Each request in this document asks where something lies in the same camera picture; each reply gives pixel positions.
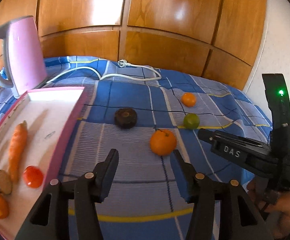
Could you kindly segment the person right hand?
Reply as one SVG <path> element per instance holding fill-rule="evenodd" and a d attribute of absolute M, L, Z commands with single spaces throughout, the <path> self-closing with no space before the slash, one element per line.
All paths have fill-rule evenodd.
<path fill-rule="evenodd" d="M 264 210 L 266 213 L 280 213 L 276 224 L 270 230 L 274 239 L 283 239 L 290 233 L 290 191 L 280 194 L 275 205 L 269 204 Z"/>

